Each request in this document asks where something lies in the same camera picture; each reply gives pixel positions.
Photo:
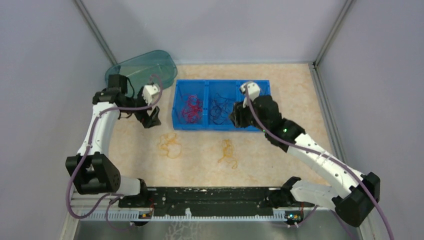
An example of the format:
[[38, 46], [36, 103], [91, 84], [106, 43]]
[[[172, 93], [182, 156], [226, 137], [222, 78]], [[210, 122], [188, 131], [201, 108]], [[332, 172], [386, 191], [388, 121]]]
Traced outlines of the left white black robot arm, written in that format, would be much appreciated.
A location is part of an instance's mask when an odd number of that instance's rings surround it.
[[145, 128], [159, 124], [159, 102], [163, 84], [160, 77], [152, 74], [137, 96], [128, 97], [129, 78], [121, 74], [109, 77], [107, 87], [92, 98], [92, 115], [85, 139], [74, 156], [66, 158], [65, 167], [70, 175], [66, 200], [71, 191], [80, 195], [106, 194], [130, 196], [138, 207], [149, 203], [150, 193], [144, 180], [122, 176], [109, 159], [109, 148], [116, 121], [122, 113], [139, 115]]

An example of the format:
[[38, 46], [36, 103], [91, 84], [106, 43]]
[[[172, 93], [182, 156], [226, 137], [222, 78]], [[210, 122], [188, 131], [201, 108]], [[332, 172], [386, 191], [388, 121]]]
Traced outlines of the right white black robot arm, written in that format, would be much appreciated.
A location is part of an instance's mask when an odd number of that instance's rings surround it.
[[380, 178], [373, 172], [363, 174], [349, 167], [323, 149], [304, 128], [282, 117], [271, 96], [235, 102], [229, 118], [236, 128], [263, 131], [272, 145], [298, 158], [327, 181], [327, 185], [320, 185], [291, 177], [281, 193], [287, 206], [298, 202], [318, 205], [334, 211], [352, 227], [359, 227], [374, 209], [382, 211]]

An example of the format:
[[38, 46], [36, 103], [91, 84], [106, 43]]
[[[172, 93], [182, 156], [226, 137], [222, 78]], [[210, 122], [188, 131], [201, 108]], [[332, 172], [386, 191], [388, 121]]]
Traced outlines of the blue three-compartment plastic bin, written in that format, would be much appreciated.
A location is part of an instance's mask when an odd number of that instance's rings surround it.
[[240, 79], [178, 79], [172, 105], [172, 126], [181, 131], [258, 132], [235, 128], [229, 119], [235, 102], [244, 96]]

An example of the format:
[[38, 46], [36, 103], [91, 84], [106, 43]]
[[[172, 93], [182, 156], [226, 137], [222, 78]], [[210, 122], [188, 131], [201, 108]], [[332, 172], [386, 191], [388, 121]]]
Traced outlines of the teal transparent plastic tub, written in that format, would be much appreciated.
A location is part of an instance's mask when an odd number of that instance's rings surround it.
[[115, 74], [128, 77], [137, 90], [149, 83], [151, 75], [157, 75], [166, 89], [173, 85], [178, 69], [171, 55], [158, 49], [113, 65], [105, 72], [104, 81]]

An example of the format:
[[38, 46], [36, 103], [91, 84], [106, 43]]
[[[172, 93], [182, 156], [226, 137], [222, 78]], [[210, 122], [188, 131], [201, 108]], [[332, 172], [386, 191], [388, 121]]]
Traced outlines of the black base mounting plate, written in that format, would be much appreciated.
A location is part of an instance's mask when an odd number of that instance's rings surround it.
[[312, 207], [294, 200], [280, 187], [155, 187], [125, 196], [120, 208], [153, 209], [153, 215], [182, 216], [187, 208], [196, 217], [270, 216], [274, 209]]

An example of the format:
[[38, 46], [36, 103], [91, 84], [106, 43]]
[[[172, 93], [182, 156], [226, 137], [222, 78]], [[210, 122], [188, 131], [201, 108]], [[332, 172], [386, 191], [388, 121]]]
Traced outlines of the aluminium frame rail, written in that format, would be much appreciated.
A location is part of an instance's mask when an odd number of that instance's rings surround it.
[[120, 208], [146, 207], [153, 200], [161, 207], [164, 204], [253, 204], [260, 208], [295, 207], [308, 203], [334, 211], [365, 212], [374, 207], [373, 200], [380, 194], [365, 191], [363, 186], [350, 186], [342, 196], [327, 185], [313, 184], [291, 178], [283, 186], [272, 187], [148, 187], [141, 180], [135, 186], [121, 185], [116, 192], [97, 188], [84, 190], [83, 196], [116, 196]]

